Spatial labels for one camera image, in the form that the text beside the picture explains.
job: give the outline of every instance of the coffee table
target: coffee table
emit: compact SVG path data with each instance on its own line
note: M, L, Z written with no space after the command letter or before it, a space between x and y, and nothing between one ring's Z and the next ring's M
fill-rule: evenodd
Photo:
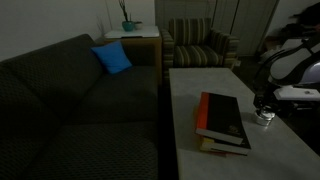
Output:
M179 179L320 179L319 156L281 119L275 117L269 126L253 120L254 94L230 69L175 68L169 74ZM252 147L248 156L199 150L193 109L202 91L237 97Z

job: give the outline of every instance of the blue pillow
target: blue pillow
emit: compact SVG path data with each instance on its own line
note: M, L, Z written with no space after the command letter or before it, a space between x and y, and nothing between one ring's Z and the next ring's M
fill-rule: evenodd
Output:
M120 40L101 47L93 47L91 50L98 56L110 74L118 73L132 66L124 53Z

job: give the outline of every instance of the striped armchair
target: striped armchair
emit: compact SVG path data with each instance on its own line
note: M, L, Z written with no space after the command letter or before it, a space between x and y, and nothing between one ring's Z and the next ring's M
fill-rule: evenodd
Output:
M169 29L160 31L164 85L169 85L169 68L233 68L239 39L210 25L210 18L171 19Z

